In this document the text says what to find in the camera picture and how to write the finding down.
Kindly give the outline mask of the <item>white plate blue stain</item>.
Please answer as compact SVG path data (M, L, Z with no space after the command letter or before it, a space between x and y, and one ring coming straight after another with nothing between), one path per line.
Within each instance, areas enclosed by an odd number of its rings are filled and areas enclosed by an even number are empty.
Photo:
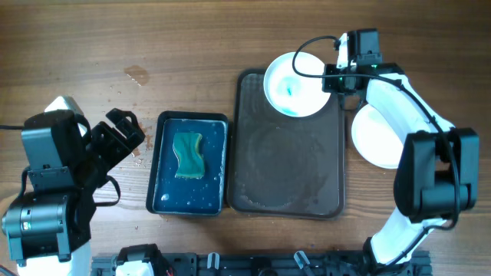
M293 70L294 52L277 57L267 68L263 88L270 105L289 117L308 117L321 110L331 94L322 79L303 77Z

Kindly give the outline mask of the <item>green yellow sponge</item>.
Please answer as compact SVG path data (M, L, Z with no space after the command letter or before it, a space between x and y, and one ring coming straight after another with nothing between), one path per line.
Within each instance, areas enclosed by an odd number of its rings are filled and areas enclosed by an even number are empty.
M203 155L199 151L203 136L200 133L176 133L173 151L177 158L176 178L201 179L205 174Z

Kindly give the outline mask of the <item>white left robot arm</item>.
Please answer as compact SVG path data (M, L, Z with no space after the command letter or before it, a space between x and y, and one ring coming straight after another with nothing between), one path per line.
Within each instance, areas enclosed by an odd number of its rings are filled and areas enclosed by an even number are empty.
M72 97L58 97L28 118L21 141L28 166L20 191L2 216L8 256L20 275L88 275L94 192L118 182L109 176L144 140L136 115L114 108L91 126Z

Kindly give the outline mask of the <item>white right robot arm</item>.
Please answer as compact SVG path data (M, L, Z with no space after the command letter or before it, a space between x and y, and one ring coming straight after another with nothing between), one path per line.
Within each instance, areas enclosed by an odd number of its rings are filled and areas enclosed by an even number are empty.
M358 264L360 274L402 271L431 232L454 229L460 213L474 207L479 136L434 112L396 64L327 64L322 89L361 97L403 144L394 179L396 208L384 227L364 243Z

